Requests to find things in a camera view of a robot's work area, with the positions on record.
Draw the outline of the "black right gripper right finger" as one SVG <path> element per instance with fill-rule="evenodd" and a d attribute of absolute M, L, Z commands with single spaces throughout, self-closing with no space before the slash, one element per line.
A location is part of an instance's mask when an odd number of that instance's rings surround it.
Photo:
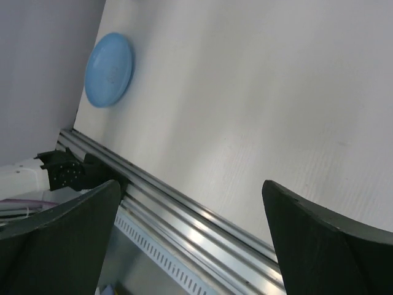
<path fill-rule="evenodd" d="M 287 294 L 392 294 L 392 232 L 266 180 L 262 197 Z"/>

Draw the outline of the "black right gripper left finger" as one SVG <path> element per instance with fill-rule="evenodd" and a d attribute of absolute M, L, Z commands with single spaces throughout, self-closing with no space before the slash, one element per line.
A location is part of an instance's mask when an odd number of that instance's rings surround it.
<path fill-rule="evenodd" d="M 94 294 L 120 203 L 108 181 L 1 227 L 1 294 Z"/>

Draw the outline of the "light blue plate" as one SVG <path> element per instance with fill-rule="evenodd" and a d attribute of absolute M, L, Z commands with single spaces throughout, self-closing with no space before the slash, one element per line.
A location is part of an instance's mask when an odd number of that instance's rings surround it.
<path fill-rule="evenodd" d="M 102 37 L 88 59 L 84 89 L 96 108 L 116 104 L 125 94 L 134 71 L 134 50 L 129 40 L 112 32 Z"/>

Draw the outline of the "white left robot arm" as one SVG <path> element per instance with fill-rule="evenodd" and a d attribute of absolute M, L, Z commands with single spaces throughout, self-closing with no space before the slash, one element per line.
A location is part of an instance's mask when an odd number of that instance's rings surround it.
<path fill-rule="evenodd" d="M 94 294 L 127 177 L 69 149 L 1 167 L 2 294 Z"/>

